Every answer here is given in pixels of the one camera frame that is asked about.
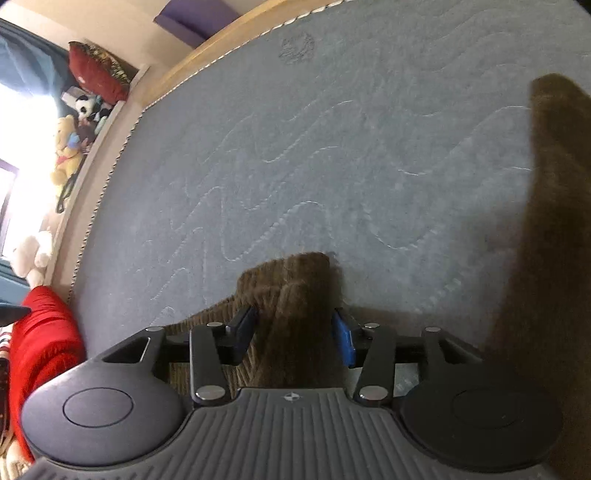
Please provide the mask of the brown corduroy pants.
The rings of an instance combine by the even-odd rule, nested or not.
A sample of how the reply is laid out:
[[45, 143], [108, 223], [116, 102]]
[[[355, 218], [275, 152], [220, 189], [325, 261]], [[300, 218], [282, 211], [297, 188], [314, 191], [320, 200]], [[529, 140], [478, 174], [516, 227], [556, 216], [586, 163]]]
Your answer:
[[[517, 260], [486, 341], [488, 356], [547, 389], [564, 414], [550, 456], [565, 479], [590, 475], [590, 97], [549, 74], [530, 87], [533, 182]], [[240, 387], [311, 387], [335, 378], [329, 297], [335, 277], [320, 252], [246, 270], [235, 293], [169, 326], [181, 334], [259, 308], [259, 329], [241, 366]]]

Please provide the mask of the red folded blanket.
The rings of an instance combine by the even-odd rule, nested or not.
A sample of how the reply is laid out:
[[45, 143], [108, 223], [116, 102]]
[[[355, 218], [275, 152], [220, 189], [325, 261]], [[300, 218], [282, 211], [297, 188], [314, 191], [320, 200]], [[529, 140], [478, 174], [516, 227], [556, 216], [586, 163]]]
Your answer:
[[82, 363], [86, 352], [71, 310], [53, 290], [35, 287], [22, 305], [31, 312], [12, 329], [8, 403], [23, 459], [32, 463], [20, 421], [23, 405], [37, 388]]

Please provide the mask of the white plush toy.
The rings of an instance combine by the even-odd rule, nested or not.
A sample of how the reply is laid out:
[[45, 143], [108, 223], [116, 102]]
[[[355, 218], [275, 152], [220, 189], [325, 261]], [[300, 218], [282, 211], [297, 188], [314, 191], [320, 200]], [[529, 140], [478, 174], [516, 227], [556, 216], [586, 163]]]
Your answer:
[[10, 266], [14, 274], [24, 279], [30, 289], [44, 283], [45, 273], [52, 256], [53, 238], [50, 231], [39, 231], [26, 237], [14, 249]]

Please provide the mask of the teal shark plush toy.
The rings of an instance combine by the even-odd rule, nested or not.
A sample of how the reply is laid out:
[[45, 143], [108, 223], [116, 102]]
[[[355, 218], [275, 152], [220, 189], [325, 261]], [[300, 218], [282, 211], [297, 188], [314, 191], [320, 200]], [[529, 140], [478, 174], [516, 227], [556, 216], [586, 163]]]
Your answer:
[[22, 305], [0, 303], [0, 327], [4, 328], [18, 322], [31, 313], [31, 309]]

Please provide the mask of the yellow bear plush toy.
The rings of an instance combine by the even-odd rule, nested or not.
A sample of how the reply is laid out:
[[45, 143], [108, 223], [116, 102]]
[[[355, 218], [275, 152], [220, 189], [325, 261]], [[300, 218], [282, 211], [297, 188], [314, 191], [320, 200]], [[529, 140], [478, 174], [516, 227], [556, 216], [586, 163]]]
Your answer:
[[58, 119], [55, 135], [55, 155], [56, 159], [51, 180], [54, 185], [63, 187], [78, 170], [83, 160], [81, 140], [72, 115]]

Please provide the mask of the panda plush toy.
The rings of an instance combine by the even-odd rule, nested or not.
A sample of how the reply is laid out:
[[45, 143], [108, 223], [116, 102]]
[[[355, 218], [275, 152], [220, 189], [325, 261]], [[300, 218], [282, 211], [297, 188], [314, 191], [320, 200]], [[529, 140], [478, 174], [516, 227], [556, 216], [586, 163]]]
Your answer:
[[75, 100], [78, 124], [91, 127], [95, 135], [102, 130], [112, 107], [100, 95], [81, 95]]

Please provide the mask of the dark red cushion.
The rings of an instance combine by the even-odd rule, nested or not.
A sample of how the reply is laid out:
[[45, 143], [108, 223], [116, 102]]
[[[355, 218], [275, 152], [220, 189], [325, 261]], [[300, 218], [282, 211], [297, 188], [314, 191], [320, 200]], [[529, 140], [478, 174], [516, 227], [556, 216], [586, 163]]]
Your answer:
[[68, 46], [69, 70], [83, 89], [111, 105], [127, 100], [130, 79], [110, 53], [78, 41], [71, 41]]

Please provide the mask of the purple yoga mat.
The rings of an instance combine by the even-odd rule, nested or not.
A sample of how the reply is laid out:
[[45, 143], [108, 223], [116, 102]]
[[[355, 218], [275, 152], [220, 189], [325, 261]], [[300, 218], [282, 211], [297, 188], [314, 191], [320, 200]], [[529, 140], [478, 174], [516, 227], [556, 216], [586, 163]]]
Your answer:
[[153, 22], [195, 49], [238, 17], [224, 1], [171, 0]]

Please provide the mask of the blue curtain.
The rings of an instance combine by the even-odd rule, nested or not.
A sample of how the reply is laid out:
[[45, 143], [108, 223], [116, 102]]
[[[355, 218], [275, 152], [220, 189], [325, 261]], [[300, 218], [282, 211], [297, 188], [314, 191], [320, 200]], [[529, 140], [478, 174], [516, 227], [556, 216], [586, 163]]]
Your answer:
[[1, 20], [1, 83], [32, 95], [58, 98], [75, 84], [63, 48]]

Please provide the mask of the wooden bed frame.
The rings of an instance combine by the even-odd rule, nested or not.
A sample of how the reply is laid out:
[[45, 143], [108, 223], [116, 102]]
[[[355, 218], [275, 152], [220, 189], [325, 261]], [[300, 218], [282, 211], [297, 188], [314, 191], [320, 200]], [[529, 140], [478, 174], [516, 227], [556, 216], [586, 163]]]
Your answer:
[[318, 0], [263, 2], [206, 40], [153, 83], [142, 99], [143, 110], [149, 109], [183, 82], [253, 39], [341, 4], [342, 1]]

